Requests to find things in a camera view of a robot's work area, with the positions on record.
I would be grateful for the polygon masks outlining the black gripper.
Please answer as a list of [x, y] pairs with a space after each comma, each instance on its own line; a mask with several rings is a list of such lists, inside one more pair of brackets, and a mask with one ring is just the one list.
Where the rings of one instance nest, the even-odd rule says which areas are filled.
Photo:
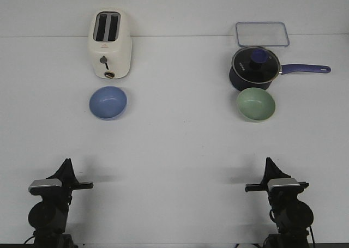
[[302, 193], [309, 186], [308, 182], [299, 182], [300, 186], [298, 187], [283, 187], [269, 192], [267, 183], [271, 179], [281, 178], [286, 179], [291, 178], [291, 176], [284, 173], [270, 157], [267, 157], [262, 183], [246, 184], [245, 192], [266, 191], [270, 204], [286, 204], [296, 200], [298, 194]]
[[59, 179], [62, 182], [59, 204], [70, 204], [74, 190], [92, 189], [94, 186], [93, 182], [78, 181], [70, 158], [66, 158], [59, 169], [48, 179]]

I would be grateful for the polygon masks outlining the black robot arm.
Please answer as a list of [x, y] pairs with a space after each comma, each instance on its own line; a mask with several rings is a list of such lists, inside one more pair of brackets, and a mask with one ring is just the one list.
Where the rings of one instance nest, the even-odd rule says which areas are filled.
[[72, 192], [91, 188], [92, 182], [78, 181], [70, 158], [53, 175], [30, 184], [29, 193], [42, 198], [28, 214], [28, 222], [34, 228], [34, 247], [78, 247], [72, 236], [65, 233]]
[[260, 183], [247, 184], [245, 192], [265, 191], [270, 205], [269, 217], [277, 233], [269, 234], [263, 247], [309, 247], [308, 236], [313, 236], [311, 208], [298, 199], [309, 186], [284, 173], [270, 158], [266, 158], [264, 175]]

